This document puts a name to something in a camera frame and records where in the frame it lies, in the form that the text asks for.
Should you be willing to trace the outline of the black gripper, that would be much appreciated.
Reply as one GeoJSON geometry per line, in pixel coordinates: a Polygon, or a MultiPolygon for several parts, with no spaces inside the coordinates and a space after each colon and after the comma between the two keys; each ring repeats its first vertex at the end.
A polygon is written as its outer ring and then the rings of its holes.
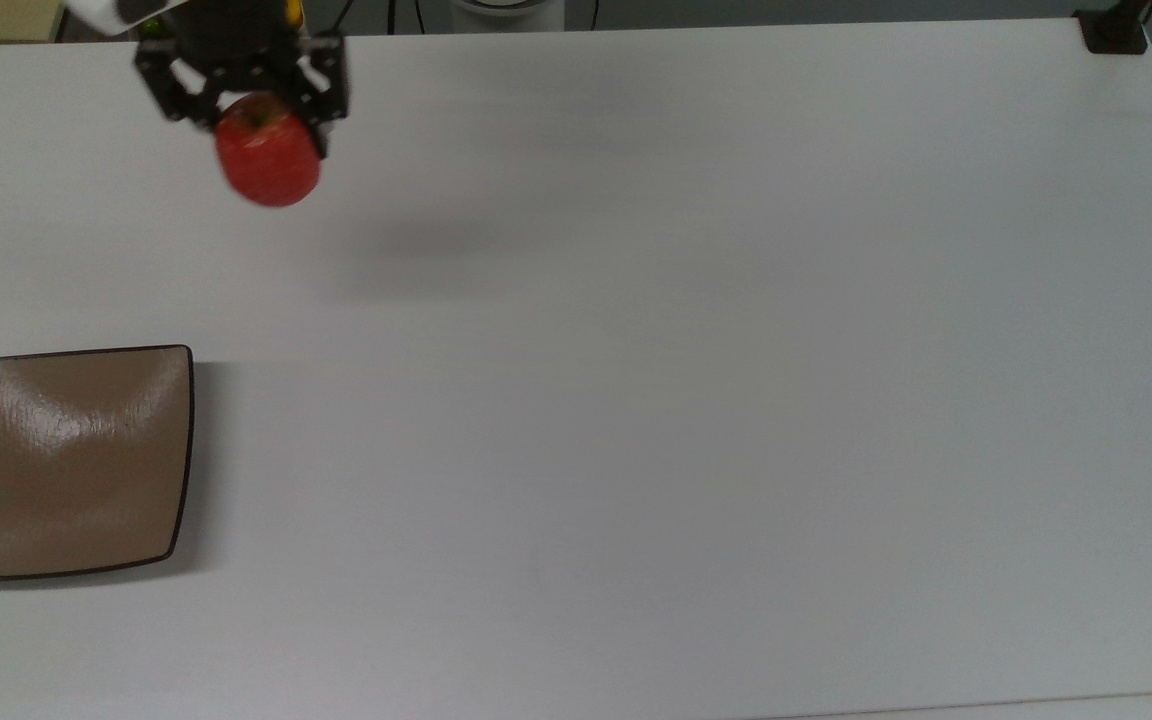
{"type": "Polygon", "coordinates": [[[301,36],[285,1],[185,1],[170,9],[170,32],[175,40],[138,41],[132,59],[162,118],[214,132],[229,63],[282,58],[279,94],[306,126],[316,154],[328,158],[329,131],[349,115],[343,35],[301,36]],[[200,74],[198,90],[173,70],[179,61],[200,74]]]}

